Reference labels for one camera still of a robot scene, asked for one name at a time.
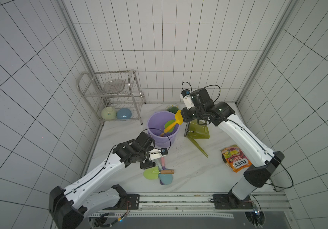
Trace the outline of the green trowel wooden handle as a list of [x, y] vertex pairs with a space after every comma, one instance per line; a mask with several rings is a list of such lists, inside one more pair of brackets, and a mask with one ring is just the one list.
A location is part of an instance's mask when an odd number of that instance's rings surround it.
[[159, 175], [172, 175], [175, 171], [173, 169], [159, 170], [158, 167], [153, 167], [150, 169], [146, 169], [143, 172], [143, 176], [148, 180], [158, 179]]

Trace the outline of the purple shovel pink handle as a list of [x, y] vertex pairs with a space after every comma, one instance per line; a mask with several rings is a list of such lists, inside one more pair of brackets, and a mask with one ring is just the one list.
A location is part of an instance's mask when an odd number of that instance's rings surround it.
[[162, 165], [163, 170], [166, 170], [164, 157], [161, 157], [160, 159], [161, 159], [161, 165]]

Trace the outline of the yellow spade orange handle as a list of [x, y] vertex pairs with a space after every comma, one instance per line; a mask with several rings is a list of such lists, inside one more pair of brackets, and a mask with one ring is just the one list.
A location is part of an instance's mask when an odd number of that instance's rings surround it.
[[181, 110], [179, 110], [176, 114], [175, 114], [175, 117], [174, 117], [174, 120], [175, 120], [175, 126], [176, 125], [181, 125], [184, 121], [183, 121], [183, 117], [182, 117], [182, 115], [181, 115]]

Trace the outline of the teal plastic shovel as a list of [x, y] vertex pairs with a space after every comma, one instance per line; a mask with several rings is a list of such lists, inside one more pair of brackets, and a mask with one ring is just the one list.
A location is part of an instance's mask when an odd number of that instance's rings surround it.
[[[160, 171], [164, 171], [161, 165], [161, 159], [154, 160]], [[160, 183], [162, 185], [170, 185], [172, 183], [172, 174], [159, 174]]]

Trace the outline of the green trowel orange handle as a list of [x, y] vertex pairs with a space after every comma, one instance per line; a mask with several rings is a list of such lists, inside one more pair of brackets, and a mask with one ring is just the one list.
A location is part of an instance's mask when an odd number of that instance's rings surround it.
[[170, 120], [170, 121], [166, 122], [165, 125], [164, 125], [164, 127], [165, 127], [164, 133], [162, 133], [161, 136], [164, 136], [165, 133], [171, 133], [174, 130], [175, 120]]

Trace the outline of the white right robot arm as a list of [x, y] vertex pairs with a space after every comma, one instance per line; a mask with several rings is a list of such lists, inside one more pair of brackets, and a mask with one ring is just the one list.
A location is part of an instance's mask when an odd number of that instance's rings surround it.
[[241, 121], [235, 111], [225, 102], [214, 103], [207, 90], [201, 88], [181, 92], [185, 108], [181, 115], [185, 123], [203, 120], [228, 134], [242, 150], [252, 165], [232, 187], [228, 196], [244, 200], [257, 188], [263, 187], [285, 158], [280, 151], [273, 151], [262, 143]]

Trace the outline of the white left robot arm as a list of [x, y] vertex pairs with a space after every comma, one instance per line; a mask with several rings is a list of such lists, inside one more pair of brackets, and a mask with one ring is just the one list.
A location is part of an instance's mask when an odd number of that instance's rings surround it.
[[101, 193], [96, 190], [130, 164], [148, 161], [154, 146], [154, 139], [141, 132], [136, 139], [113, 146], [108, 157], [79, 180], [65, 188], [56, 186], [52, 189], [48, 204], [52, 217], [50, 228], [75, 229], [85, 218], [100, 210], [125, 207], [127, 193], [120, 185]]

